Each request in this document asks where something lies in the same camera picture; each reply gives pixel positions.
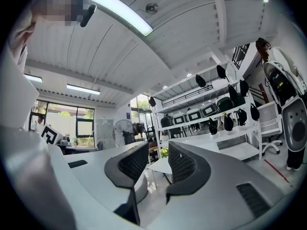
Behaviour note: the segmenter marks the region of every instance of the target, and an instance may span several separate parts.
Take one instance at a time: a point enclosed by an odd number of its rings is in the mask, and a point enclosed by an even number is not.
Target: window
[[[139,123],[139,112],[138,111],[131,111],[131,116],[132,116],[132,122],[133,123]]]
[[[94,109],[37,100],[30,122],[37,121],[38,114],[44,114],[47,125],[69,136],[73,146],[94,148]]]
[[[30,119],[29,119],[29,130],[31,130],[31,127],[33,124],[38,120],[38,115],[42,114],[44,117],[44,122],[42,125],[46,123],[46,110],[47,110],[48,102],[43,101],[35,101],[34,106],[31,109],[30,113]]]
[[[53,127],[70,140],[76,138],[77,107],[50,103],[48,105],[46,124]]]
[[[137,99],[138,99],[139,109],[150,110],[149,103],[148,103],[148,96],[144,94],[140,94]]]
[[[133,100],[130,101],[130,106],[134,108],[138,108],[137,98],[134,98]]]
[[[152,111],[150,110],[148,100],[149,97],[147,95],[140,94],[130,102],[132,122],[143,123],[145,131],[147,131],[148,128],[153,127]],[[146,139],[146,133],[142,134],[142,138],[140,134],[135,138],[137,140],[144,140]]]

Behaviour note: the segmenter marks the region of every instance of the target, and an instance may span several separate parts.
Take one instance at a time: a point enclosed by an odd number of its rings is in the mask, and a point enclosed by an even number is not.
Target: window frame
[[[77,112],[76,112],[76,144],[78,145],[78,138],[90,138],[90,137],[93,137],[94,147],[95,147],[95,132],[94,132],[95,109],[94,108],[88,108],[88,107],[84,107],[84,106],[75,106],[75,105],[69,105],[69,104],[62,104],[62,103],[56,103],[56,102],[51,102],[51,101],[44,101],[44,100],[40,100],[40,99],[37,99],[37,101],[47,102],[46,113],[45,114],[39,114],[39,113],[35,113],[35,112],[32,112],[32,111],[30,112],[29,131],[31,131],[32,116],[43,115],[43,117],[44,117],[44,125],[46,124],[49,104],[56,104],[56,105],[76,107],[77,108]],[[78,118],[78,110],[79,110],[79,108],[93,110],[93,118],[92,119]],[[92,122],[92,134],[91,135],[79,135],[78,134],[78,122]]]
[[[147,101],[148,101],[148,103],[149,103],[149,96],[146,95],[146,94],[142,94],[142,95],[147,96]],[[149,113],[149,114],[150,114],[150,119],[151,119],[151,122],[152,122],[152,125],[153,125],[152,127],[154,128],[153,115],[152,115],[153,112],[152,112],[151,110],[144,110],[144,109],[139,108],[138,96],[135,97],[135,99],[136,99],[136,105],[137,105],[137,107],[131,107],[131,111],[135,111],[135,112],[138,113],[139,121],[141,121],[141,119],[140,119],[140,113],[144,113],[144,114]],[[145,120],[146,120],[146,124],[145,124],[145,125],[146,125],[146,130],[148,130],[147,119],[145,119]]]

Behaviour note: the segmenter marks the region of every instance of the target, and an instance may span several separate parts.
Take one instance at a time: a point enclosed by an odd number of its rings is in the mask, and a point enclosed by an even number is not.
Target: red line on floor
[[[291,183],[287,180],[287,178],[279,171],[277,170],[271,163],[269,163],[266,159],[264,159],[264,161],[266,161],[266,163],[271,166],[286,182],[288,182],[290,184],[290,186],[292,187]]]

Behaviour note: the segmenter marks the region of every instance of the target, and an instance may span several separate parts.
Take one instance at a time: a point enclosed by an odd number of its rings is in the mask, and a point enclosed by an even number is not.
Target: metal shelving unit
[[[232,68],[234,68],[235,71],[237,72],[238,70],[233,65],[233,62],[230,61],[229,63],[232,66]],[[239,83],[239,80],[240,79],[237,79],[236,81],[233,81],[230,84],[235,87]],[[245,143],[233,146],[233,147],[221,149],[220,153],[238,158],[240,160],[247,159],[247,158],[253,157],[253,156],[258,154],[259,159],[261,159],[261,157],[262,157],[261,129],[260,129],[259,121],[254,121],[251,118],[250,104],[255,104],[255,103],[254,103],[254,100],[253,100],[253,97],[252,97],[250,91],[248,91],[248,95],[247,95],[247,97],[245,97],[246,103],[239,106],[239,107],[235,107],[235,108],[230,109],[228,111],[225,111],[223,113],[218,113],[218,114],[212,115],[210,117],[197,119],[197,120],[186,122],[186,123],[183,123],[183,124],[173,125],[173,126],[169,126],[169,127],[160,127],[160,120],[157,120],[157,117],[160,113],[162,113],[162,114],[171,113],[173,111],[182,109],[183,104],[188,104],[188,103],[191,103],[190,105],[200,104],[204,101],[217,98],[217,97],[224,95],[226,93],[228,93],[228,85],[227,86],[221,86],[220,88],[217,88],[217,89],[214,89],[214,88],[211,89],[211,87],[209,86],[209,88],[206,91],[201,91],[201,92],[198,92],[197,94],[195,94],[195,92],[193,92],[193,94],[189,97],[180,96],[179,98],[174,99],[170,102],[165,101],[165,103],[167,105],[164,105],[164,106],[162,106],[162,108],[159,108],[159,109],[157,109],[155,107],[154,110],[153,110],[153,116],[154,116],[153,122],[154,122],[154,126],[156,127],[156,129],[155,129],[156,136],[159,137],[159,132],[164,131],[164,130],[170,130],[170,129],[173,129],[173,128],[189,126],[189,125],[192,125],[192,124],[195,124],[195,123],[207,121],[210,118],[217,118],[217,117],[223,116],[223,115],[228,114],[228,113],[236,112],[239,109],[243,109],[243,110],[246,111],[246,113],[248,115],[248,120],[247,120],[245,126],[235,126],[232,131],[221,130],[221,131],[218,131],[217,134],[215,134],[215,135],[204,134],[204,135],[192,136],[192,137],[186,137],[186,138],[175,138],[175,139],[170,139],[170,140],[182,142],[182,143],[186,143],[186,144],[191,144],[191,145],[192,144],[197,145],[199,143],[199,145],[203,147],[204,143],[217,143],[217,142],[220,142],[220,141],[225,141],[225,140],[237,138],[237,137],[240,137],[240,136],[246,136],[247,141],[249,139],[249,143],[245,142]],[[252,143],[251,142],[252,136],[257,137],[257,141],[259,143],[258,144],[259,148],[256,148],[255,146],[252,146],[250,144],[250,143]],[[160,157],[160,149],[162,147],[168,147],[168,142],[170,140],[163,142],[163,143],[160,143],[160,139],[157,139],[158,149],[159,149],[159,157]]]

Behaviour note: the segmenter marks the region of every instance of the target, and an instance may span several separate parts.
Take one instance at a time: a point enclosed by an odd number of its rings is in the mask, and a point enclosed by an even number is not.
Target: potted plant
[[[160,150],[162,158],[167,158],[168,157],[168,148],[162,148]]]

